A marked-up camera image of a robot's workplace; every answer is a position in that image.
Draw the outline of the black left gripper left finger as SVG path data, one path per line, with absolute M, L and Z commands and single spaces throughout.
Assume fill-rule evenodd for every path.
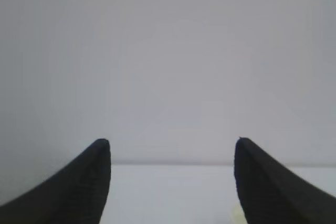
M 110 143 L 98 139 L 46 181 L 2 205 L 1 223 L 100 223 L 110 181 Z

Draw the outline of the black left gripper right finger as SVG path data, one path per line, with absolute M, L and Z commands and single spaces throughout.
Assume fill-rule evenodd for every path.
M 335 223 L 335 197 L 287 169 L 249 138 L 235 145 L 237 195 L 248 223 Z

